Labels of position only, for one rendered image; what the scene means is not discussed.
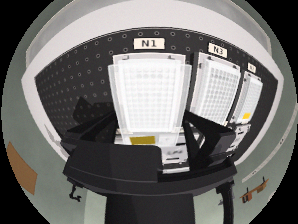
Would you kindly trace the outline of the white operator panel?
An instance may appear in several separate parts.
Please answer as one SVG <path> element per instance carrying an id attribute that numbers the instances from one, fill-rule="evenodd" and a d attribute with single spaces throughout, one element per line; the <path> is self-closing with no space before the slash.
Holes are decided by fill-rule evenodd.
<path id="1" fill-rule="evenodd" d="M 164 169 L 164 173 L 177 173 L 189 171 L 189 167 L 186 168 L 176 168 L 176 169 Z"/>

